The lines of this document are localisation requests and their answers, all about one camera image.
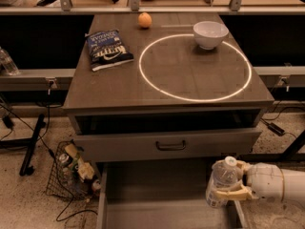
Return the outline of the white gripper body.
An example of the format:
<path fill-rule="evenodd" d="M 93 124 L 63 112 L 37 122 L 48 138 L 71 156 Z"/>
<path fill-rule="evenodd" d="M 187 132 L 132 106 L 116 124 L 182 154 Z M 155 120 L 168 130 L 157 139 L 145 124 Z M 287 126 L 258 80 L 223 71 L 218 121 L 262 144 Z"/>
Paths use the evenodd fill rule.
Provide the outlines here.
<path fill-rule="evenodd" d="M 247 172 L 247 186 L 252 189 L 253 196 L 257 199 L 283 199 L 284 178 L 282 171 L 276 165 L 267 163 L 252 165 Z"/>

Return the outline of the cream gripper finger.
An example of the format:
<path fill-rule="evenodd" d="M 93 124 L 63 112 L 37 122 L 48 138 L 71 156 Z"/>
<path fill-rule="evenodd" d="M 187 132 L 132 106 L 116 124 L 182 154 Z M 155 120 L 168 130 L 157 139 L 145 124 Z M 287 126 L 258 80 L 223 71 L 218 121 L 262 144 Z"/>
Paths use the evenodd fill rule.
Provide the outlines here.
<path fill-rule="evenodd" d="M 258 199 L 258 195 L 252 190 L 251 187 L 240 185 L 240 188 L 236 191 L 221 191 L 220 189 L 215 190 L 217 198 L 226 200 L 247 200 L 247 199 Z"/>
<path fill-rule="evenodd" d="M 248 162 L 238 160 L 236 163 L 236 167 L 237 167 L 237 177 L 239 179 L 242 179 L 244 176 L 249 174 L 253 165 Z"/>

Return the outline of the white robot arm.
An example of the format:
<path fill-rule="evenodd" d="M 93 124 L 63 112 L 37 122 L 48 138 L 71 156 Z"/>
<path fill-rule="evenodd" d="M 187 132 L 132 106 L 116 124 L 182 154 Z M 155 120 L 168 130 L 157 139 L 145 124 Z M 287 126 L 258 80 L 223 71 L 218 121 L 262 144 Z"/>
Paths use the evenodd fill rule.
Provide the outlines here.
<path fill-rule="evenodd" d="M 268 163 L 250 164 L 232 156 L 218 160 L 212 166 L 206 199 L 212 207 L 229 200 L 305 202 L 305 173 L 279 168 Z"/>

